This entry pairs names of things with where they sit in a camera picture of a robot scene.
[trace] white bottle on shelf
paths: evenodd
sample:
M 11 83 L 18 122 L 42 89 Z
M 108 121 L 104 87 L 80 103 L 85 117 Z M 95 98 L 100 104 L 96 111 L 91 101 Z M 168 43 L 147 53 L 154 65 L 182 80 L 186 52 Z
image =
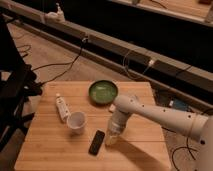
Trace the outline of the white bottle on shelf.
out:
M 66 101 L 59 93 L 56 94 L 56 106 L 60 115 L 62 122 L 66 122 L 67 117 L 70 115 L 69 108 Z
M 57 5 L 57 9 L 58 9 L 58 11 L 57 11 L 58 20 L 60 22 L 65 22 L 64 12 L 61 10 L 59 3 L 56 3 L 56 5 Z

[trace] remote control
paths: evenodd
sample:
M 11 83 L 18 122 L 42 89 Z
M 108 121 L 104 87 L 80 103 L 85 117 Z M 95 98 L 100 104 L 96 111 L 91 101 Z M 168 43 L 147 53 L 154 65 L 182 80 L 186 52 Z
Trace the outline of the remote control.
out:
M 90 145 L 90 148 L 89 148 L 89 153 L 92 154 L 92 155 L 97 155 L 98 154 L 98 151 L 101 147 L 101 144 L 104 140 L 104 136 L 105 136 L 105 133 L 100 131 L 100 130 L 97 130 L 96 131 L 96 134 L 92 140 L 92 143 Z

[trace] black chair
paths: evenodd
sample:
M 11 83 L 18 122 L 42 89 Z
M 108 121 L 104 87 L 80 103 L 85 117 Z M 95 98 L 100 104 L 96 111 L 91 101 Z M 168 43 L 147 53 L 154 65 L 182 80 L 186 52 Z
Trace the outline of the black chair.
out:
M 9 77 L 3 80 L 2 72 L 10 73 Z M 20 56 L 0 13 L 0 152 L 17 129 L 27 133 L 24 123 L 34 114 L 22 116 L 24 103 L 29 96 L 42 94 L 35 79 L 31 65 Z

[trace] small bottle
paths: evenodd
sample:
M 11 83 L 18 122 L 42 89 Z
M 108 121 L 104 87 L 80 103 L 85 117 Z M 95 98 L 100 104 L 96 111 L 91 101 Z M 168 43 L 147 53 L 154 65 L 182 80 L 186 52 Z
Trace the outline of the small bottle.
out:
M 57 9 L 58 9 L 58 11 L 57 11 L 58 20 L 60 22 L 65 22 L 64 12 L 61 10 L 59 3 L 56 3 L 56 6 L 57 6 Z
M 66 122 L 67 117 L 70 115 L 70 111 L 64 98 L 62 98 L 59 93 L 56 94 L 56 106 L 62 122 Z

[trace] wooden table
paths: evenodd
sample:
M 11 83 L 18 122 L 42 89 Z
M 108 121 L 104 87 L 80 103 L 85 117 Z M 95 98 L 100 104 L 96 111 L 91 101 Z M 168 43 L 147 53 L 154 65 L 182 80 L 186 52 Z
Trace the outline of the wooden table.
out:
M 137 94 L 145 104 L 155 104 L 147 82 L 116 82 L 119 92 Z M 170 162 L 162 129 L 133 115 L 119 142 L 102 144 L 97 156 L 88 154 L 96 130 L 105 132 L 111 113 L 88 98 L 91 82 L 51 82 L 45 86 L 36 115 L 16 161 L 16 171 L 167 171 Z M 55 94 L 64 96 L 71 112 L 86 113 L 83 135 L 71 136 L 55 106 Z

